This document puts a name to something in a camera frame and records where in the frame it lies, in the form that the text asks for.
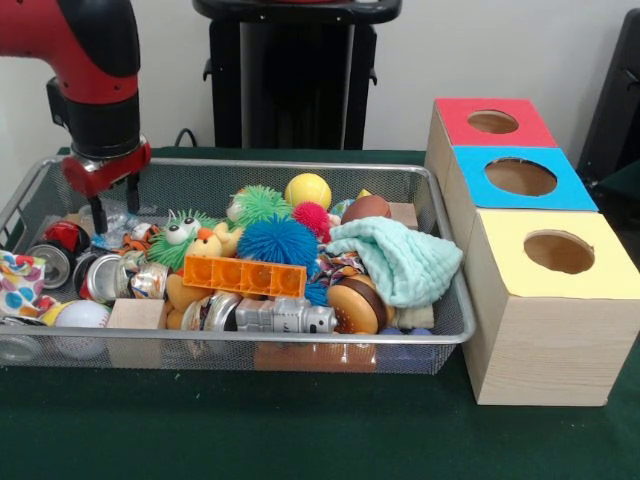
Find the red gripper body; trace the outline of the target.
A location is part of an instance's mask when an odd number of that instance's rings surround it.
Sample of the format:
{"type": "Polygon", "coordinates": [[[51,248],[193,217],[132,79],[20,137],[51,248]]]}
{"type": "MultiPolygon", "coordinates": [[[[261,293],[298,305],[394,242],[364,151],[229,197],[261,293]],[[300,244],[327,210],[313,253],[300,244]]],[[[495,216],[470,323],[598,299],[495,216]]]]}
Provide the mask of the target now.
{"type": "Polygon", "coordinates": [[[138,174],[150,160],[151,146],[141,135],[139,145],[124,156],[93,159],[72,153],[61,165],[65,179],[76,192],[94,197],[129,175],[138,174]]]}

